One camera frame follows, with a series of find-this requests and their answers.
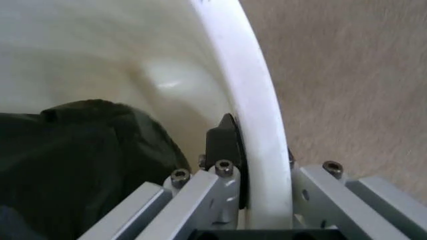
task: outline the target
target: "metal frame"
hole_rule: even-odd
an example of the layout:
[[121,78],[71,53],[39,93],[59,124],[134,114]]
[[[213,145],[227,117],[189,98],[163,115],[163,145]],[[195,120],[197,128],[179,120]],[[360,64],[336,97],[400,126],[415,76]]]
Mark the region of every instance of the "metal frame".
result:
[[136,239],[185,240],[210,227],[223,205],[222,189],[217,175],[198,171]]
[[377,176],[346,186],[410,239],[427,239],[427,208],[406,193]]
[[309,227],[335,225],[349,239],[408,239],[321,166],[292,171],[294,214]]
[[134,239],[171,199],[170,191],[145,182],[78,239]]

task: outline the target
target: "screw hole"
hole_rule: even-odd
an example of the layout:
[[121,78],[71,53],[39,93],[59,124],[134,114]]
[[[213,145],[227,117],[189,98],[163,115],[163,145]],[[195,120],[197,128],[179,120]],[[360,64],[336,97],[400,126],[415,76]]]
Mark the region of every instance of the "screw hole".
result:
[[303,190],[302,190],[302,198],[303,198],[304,200],[306,200],[306,201],[309,201],[309,200],[310,200],[309,192],[308,192],[307,190],[305,190],[305,189],[303,189]]
[[177,177],[184,177],[186,175],[186,173],[184,171],[176,171],[175,172],[175,176]]
[[222,162],[220,162],[220,163],[219,163],[219,165],[220,165],[221,167],[223,167],[223,168],[226,168],[226,167],[230,166],[230,163],[229,163],[229,162],[227,162],[227,161],[222,161]]
[[326,220],[321,221],[320,228],[324,229],[326,227]]
[[334,163],[334,162],[330,162],[328,163],[328,168],[333,169],[333,170],[339,170],[340,166],[338,166],[338,164]]

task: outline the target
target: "black fabric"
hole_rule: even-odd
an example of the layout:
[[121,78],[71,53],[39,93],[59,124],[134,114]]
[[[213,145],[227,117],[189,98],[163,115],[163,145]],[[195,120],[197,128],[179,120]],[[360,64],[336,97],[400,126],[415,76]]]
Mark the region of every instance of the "black fabric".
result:
[[0,206],[47,239],[78,238],[142,183],[161,185],[176,168],[190,169],[162,126],[123,104],[0,114]]

